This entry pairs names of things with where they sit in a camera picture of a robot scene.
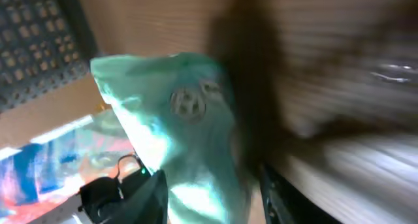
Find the mint green plastic bag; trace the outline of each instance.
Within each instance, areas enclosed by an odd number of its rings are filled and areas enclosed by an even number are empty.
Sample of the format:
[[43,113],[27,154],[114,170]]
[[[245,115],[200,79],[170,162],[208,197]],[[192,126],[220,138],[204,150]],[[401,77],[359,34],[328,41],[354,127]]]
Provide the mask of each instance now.
[[138,156],[163,169],[169,219],[247,223],[249,195],[231,156],[235,120],[222,70],[194,53],[100,57],[91,71]]

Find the perforated metal panel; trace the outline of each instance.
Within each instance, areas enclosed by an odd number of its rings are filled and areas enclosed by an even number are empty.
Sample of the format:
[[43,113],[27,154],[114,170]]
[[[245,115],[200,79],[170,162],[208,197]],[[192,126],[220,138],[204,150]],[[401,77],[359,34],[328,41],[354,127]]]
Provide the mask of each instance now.
[[87,71],[56,0],[0,0],[0,112]]

